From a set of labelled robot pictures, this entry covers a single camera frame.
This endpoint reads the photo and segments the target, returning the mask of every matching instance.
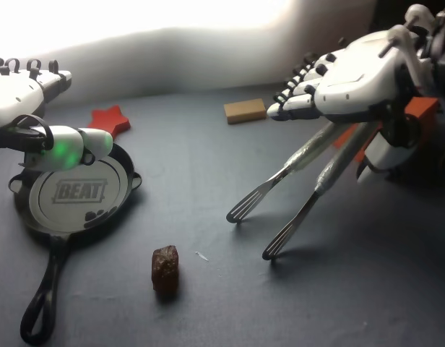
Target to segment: gray tablecloth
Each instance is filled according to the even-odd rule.
[[[74,243],[48,346],[445,346],[445,197],[385,181],[359,187],[354,163],[282,256],[264,261],[263,249],[312,192],[330,148],[275,187],[245,223],[225,220],[325,123],[226,124],[223,104],[262,97],[269,106],[277,88],[48,112],[50,124],[85,127],[92,109],[119,104],[132,128],[117,143],[144,179],[108,235]],[[7,189],[20,160],[0,151],[0,347],[24,345],[20,320],[48,259]],[[162,302],[150,261],[168,244],[179,251],[181,290]]]

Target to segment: brown meat chunk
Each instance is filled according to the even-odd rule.
[[[175,246],[166,246],[153,251],[153,290],[160,294],[174,294],[178,289],[179,256]]]

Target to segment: frying pan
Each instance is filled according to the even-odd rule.
[[[26,343],[40,345],[54,329],[57,283],[70,236],[104,223],[141,183],[128,153],[117,144],[107,157],[91,166],[45,173],[24,169],[11,179],[9,188],[21,219],[32,230],[48,234],[51,245],[43,280],[20,324]],[[41,312],[41,328],[34,333]]]

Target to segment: red star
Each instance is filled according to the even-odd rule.
[[[121,114],[120,106],[115,105],[108,110],[93,110],[91,112],[92,121],[88,128],[105,130],[113,139],[121,132],[125,132],[131,125],[129,119]]]

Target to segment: bright light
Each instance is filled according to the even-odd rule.
[[[15,0],[12,10],[0,12],[0,56],[25,57],[169,27],[266,27],[278,22],[293,1]]]

